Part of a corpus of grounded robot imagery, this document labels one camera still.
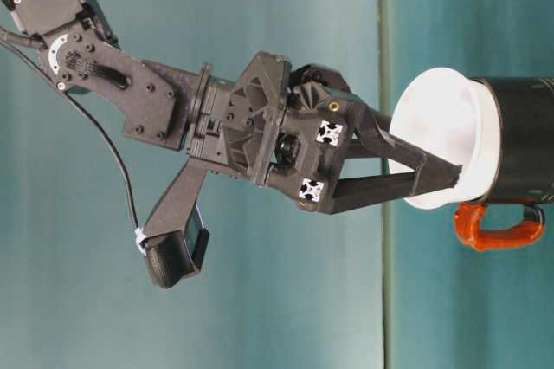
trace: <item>teal backdrop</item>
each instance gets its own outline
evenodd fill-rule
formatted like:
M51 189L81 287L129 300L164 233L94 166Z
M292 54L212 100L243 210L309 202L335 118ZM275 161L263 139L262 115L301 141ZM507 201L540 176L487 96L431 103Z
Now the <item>teal backdrop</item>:
M427 68L467 75L554 74L551 0L382 0L383 84L393 107ZM554 362L554 210L538 243L473 252L454 234L455 206L388 211L387 360L406 368L546 368ZM521 210L493 206L486 225Z
M377 0L99 1L138 58L212 62L235 79L267 49L295 67L338 68L379 104ZM380 207L310 215L275 191L209 177L204 270L160 290L97 133L12 55L0 53L0 67L1 367L382 367ZM115 109L80 99L119 146L144 221L184 155L122 139Z

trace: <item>orange handle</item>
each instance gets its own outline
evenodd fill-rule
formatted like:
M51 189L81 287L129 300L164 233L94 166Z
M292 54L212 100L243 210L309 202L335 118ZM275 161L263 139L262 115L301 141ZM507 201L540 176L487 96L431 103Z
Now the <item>orange handle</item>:
M475 250L519 248L536 242L544 233L544 213L536 205L524 205L524 219L510 229L487 231L480 228L485 204L462 203L454 214L456 234L464 245Z

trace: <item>black cable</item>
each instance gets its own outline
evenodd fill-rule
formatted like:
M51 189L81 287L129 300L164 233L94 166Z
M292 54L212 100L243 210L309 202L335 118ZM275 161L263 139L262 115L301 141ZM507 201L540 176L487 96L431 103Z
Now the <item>black cable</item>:
M53 88L61 97L64 99L69 105L71 105L73 108L75 108L81 115L83 115L85 118L87 118L96 128L102 139L106 142L108 148L110 149L113 157L115 158L115 161L118 164L119 171L121 172L121 175L123 176L123 180L125 183L126 188L126 195L127 195L127 205L129 207L129 215L131 216L132 225L134 226L134 229L137 229L139 226L139 219L137 217L137 209L135 207L134 197L132 195L132 187L131 187L131 180L129 179L129 173L127 172L125 163L123 162L123 159L119 155L119 152L115 146L115 144L110 139L107 132L104 130L102 125L90 114L84 107L77 102L77 100L73 99L68 94L63 93L62 91L58 90L57 86L52 82L52 79L41 69L39 68L33 61L31 61L20 49L12 46L8 42L6 42L3 37L0 37L0 46L4 47L8 51L15 54L17 57L19 57L31 70L33 70L35 73L37 73L41 78L48 83L48 85Z
M41 40L37 40L36 38L29 36L20 36L19 34L8 31L2 26L0 26L0 39L5 42L10 42L22 47L29 47L31 49L39 49L44 45L44 42Z

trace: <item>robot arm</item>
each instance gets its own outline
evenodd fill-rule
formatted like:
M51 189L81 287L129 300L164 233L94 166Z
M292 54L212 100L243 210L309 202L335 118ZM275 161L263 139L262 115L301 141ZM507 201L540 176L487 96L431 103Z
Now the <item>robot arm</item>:
M453 187L461 168L388 133L390 118L353 94L342 75L258 53L237 81L153 61L118 48L96 0L2 0L37 49L60 94L94 91L125 117L123 134L189 154L138 230L155 284L168 288L201 268L208 241L196 206L207 172L274 188L303 210L334 214ZM341 179L346 159L394 159L413 171Z

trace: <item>white cup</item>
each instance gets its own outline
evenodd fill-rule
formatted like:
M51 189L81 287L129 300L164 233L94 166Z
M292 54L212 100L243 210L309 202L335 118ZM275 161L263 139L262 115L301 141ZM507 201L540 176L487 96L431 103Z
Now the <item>white cup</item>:
M493 185L499 167L500 120L488 88L451 68L417 76L396 104L390 133L427 152L461 165L452 189L405 200L418 209L475 200ZM410 172L389 160L390 173Z

